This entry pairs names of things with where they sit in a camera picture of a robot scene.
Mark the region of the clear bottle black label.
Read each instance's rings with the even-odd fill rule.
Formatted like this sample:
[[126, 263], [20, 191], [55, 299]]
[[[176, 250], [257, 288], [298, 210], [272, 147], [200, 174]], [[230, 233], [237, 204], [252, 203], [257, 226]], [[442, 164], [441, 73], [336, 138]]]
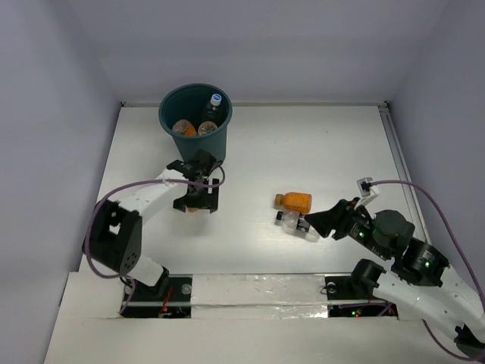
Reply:
[[282, 227], [287, 234], [315, 242], [320, 234], [305, 220], [305, 216], [297, 211], [278, 211], [275, 224]]

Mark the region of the clear plastic water bottle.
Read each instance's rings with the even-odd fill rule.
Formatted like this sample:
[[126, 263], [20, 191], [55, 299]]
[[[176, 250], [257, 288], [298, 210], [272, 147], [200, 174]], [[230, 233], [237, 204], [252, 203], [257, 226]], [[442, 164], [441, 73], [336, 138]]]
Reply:
[[201, 116], [201, 122], [211, 121], [219, 125], [224, 118], [224, 109], [222, 105], [222, 96], [219, 93], [211, 95], [210, 100], [204, 106]]

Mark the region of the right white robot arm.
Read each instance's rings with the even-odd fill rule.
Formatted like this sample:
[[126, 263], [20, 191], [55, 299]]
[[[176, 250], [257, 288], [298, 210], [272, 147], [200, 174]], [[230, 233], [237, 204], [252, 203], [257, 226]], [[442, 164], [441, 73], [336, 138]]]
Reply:
[[305, 216], [323, 238], [353, 239], [375, 256], [391, 261], [384, 268], [360, 259], [342, 278], [329, 278], [334, 300], [386, 300], [401, 312], [435, 326], [453, 340], [464, 361], [484, 361], [484, 308], [479, 295], [434, 246], [413, 236], [415, 226], [395, 210], [370, 215], [356, 200]]

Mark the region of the tall orange label bottle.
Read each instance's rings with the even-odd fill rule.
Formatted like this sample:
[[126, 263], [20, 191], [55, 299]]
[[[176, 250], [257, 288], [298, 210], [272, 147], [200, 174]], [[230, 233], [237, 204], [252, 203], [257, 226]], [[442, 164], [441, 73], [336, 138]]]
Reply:
[[187, 137], [193, 137], [198, 135], [197, 130], [195, 129], [193, 124], [187, 119], [180, 119], [179, 121], [177, 121], [173, 125], [172, 131]]

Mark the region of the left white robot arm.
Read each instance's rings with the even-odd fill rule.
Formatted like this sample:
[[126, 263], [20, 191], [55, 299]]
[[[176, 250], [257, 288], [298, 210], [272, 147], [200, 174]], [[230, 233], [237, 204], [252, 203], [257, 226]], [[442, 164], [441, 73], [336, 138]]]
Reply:
[[142, 253], [143, 225], [162, 209], [216, 212], [225, 179], [211, 175], [223, 162], [198, 150], [187, 162], [175, 160], [156, 178], [115, 188], [95, 205], [83, 242], [89, 267], [100, 278], [124, 278], [134, 293], [153, 300], [168, 289], [168, 270]]

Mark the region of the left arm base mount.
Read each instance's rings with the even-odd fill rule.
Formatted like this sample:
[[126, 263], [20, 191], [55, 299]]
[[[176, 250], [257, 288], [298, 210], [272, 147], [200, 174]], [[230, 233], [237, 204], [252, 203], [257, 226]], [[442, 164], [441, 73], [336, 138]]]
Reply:
[[134, 294], [121, 312], [128, 319], [189, 319], [192, 304], [192, 275], [171, 275], [161, 296], [136, 282]]

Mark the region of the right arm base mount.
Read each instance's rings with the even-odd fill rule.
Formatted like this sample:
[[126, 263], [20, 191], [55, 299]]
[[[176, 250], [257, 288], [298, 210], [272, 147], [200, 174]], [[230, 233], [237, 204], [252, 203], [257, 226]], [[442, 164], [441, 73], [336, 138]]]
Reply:
[[386, 269], [370, 259], [361, 259], [353, 271], [326, 276], [321, 294], [329, 300], [331, 317], [398, 317], [395, 303], [378, 299], [374, 289]]

